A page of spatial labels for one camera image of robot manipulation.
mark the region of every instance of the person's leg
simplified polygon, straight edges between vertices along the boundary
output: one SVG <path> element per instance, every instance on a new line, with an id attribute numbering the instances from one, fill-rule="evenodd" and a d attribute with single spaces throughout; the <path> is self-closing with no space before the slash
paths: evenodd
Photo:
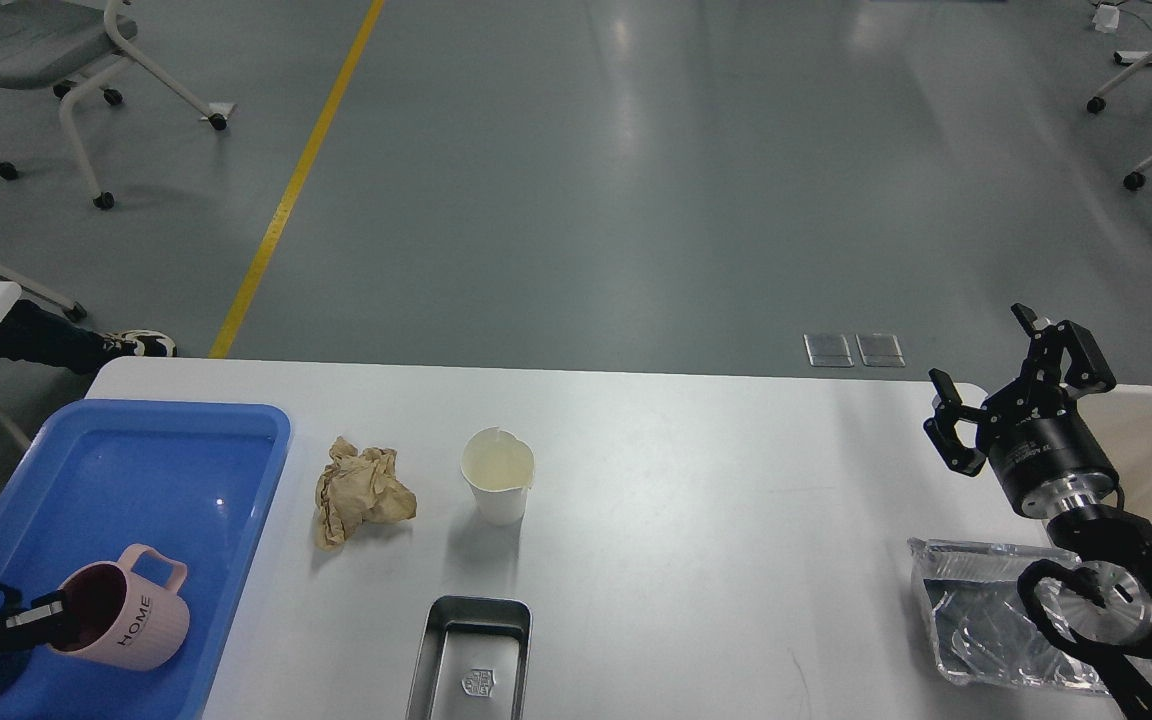
<path id="1" fill-rule="evenodd" d="M 47 313 L 28 300 L 18 300 L 0 323 L 0 359 L 41 363 L 86 374 L 123 355 L 175 355 L 175 346 L 161 333 L 145 331 L 130 336 L 103 336 L 60 314 Z"/>

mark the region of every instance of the black pants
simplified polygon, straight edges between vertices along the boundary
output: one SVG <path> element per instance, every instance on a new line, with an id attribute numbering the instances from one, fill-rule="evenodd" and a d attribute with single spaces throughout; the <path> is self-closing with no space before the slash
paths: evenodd
<path id="1" fill-rule="evenodd" d="M 0 323 L 0 359 L 28 361 L 68 367 L 79 374 L 94 373 L 108 363 L 104 338 L 47 313 L 28 300 L 18 300 Z"/>

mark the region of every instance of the white paper cup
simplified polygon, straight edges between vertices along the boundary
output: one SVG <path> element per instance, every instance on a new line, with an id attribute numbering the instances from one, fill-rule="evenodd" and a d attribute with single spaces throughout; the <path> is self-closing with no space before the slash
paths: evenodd
<path id="1" fill-rule="evenodd" d="M 461 454 L 461 473 L 483 518 L 493 525 L 522 520 L 535 470 L 531 448 L 501 429 L 480 430 Z"/>

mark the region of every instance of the sneaker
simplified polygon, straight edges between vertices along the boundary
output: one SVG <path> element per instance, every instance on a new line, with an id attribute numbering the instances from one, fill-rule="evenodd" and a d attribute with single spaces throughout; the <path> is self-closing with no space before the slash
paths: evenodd
<path id="1" fill-rule="evenodd" d="M 109 358 L 137 355 L 141 357 L 175 357 L 175 341 L 157 331 L 123 331 L 103 333 L 105 351 Z"/>

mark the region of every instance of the stainless steel tray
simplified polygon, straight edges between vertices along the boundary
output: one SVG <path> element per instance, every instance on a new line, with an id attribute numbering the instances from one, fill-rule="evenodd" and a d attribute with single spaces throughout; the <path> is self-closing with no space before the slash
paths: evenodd
<path id="1" fill-rule="evenodd" d="M 429 609 L 407 720 L 518 720 L 531 611 L 516 600 L 445 596 Z"/>

